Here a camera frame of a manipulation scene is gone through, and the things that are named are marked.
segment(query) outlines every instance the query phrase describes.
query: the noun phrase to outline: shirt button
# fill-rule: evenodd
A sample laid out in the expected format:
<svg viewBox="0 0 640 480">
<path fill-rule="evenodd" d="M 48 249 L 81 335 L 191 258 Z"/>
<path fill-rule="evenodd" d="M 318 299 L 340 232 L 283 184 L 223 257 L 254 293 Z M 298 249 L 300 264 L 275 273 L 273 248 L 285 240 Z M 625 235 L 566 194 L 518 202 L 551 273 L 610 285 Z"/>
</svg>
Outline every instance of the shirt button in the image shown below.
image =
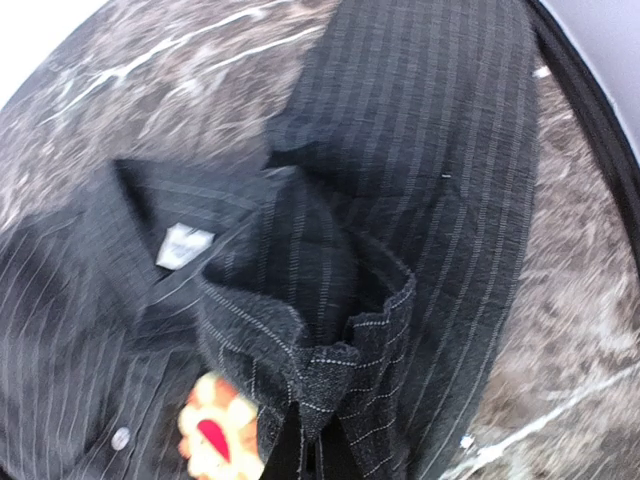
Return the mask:
<svg viewBox="0 0 640 480">
<path fill-rule="evenodd" d="M 111 448 L 119 452 L 129 444 L 129 440 L 131 440 L 131 432 L 128 428 L 121 427 L 111 437 Z"/>
</svg>

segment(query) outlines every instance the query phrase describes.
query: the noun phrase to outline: yellow plush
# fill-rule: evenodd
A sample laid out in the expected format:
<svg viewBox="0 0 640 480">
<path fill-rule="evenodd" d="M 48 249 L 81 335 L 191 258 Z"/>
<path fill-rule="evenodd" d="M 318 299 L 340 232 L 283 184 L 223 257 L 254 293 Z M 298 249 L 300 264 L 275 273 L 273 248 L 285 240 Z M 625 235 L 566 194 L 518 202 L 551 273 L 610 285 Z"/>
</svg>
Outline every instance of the yellow plush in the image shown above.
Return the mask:
<svg viewBox="0 0 640 480">
<path fill-rule="evenodd" d="M 257 410 L 221 377 L 196 382 L 180 412 L 180 453 L 197 480 L 258 480 Z"/>
</svg>

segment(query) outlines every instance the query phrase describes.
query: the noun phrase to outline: gray stone surface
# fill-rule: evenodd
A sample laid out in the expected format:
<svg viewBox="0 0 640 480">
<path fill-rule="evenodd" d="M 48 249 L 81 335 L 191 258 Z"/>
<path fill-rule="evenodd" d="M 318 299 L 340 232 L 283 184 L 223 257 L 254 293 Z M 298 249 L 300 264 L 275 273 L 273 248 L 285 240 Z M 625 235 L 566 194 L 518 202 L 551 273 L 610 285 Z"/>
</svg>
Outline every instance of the gray stone surface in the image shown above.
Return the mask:
<svg viewBox="0 0 640 480">
<path fill-rule="evenodd" d="M 0 228 L 113 157 L 237 165 L 264 148 L 335 0 L 112 0 L 0 112 Z M 613 199 L 552 77 L 502 352 L 448 480 L 639 478 L 640 288 Z M 242 162 L 243 156 L 234 156 Z"/>
</svg>

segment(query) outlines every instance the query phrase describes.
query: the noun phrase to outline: black pinstripe shirt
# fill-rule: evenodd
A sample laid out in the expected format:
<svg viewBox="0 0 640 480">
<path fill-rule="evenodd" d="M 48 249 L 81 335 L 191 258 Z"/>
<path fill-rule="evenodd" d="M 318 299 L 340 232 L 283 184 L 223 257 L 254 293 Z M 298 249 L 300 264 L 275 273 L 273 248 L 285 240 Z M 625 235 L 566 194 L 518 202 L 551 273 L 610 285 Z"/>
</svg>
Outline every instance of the black pinstripe shirt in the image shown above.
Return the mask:
<svg viewBox="0 0 640 480">
<path fill-rule="evenodd" d="M 295 400 L 310 436 L 337 412 L 366 479 L 437 478 L 515 295 L 533 51 L 515 0 L 345 0 L 268 170 L 120 161 L 5 232 L 5 475 L 186 478 L 176 418 L 215 369 L 261 405 L 263 453 Z M 216 238 L 168 272 L 175 223 Z"/>
</svg>

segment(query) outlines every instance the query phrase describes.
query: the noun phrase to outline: white clothing tag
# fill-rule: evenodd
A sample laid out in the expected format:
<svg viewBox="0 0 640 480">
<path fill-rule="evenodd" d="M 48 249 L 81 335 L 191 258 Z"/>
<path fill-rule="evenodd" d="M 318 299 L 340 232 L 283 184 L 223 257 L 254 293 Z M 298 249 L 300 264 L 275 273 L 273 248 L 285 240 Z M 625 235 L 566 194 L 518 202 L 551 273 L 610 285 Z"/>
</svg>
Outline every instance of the white clothing tag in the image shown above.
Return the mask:
<svg viewBox="0 0 640 480">
<path fill-rule="evenodd" d="M 169 270 L 179 270 L 196 258 L 213 243 L 215 235 L 176 223 L 167 229 L 167 236 L 158 252 L 156 265 Z"/>
</svg>

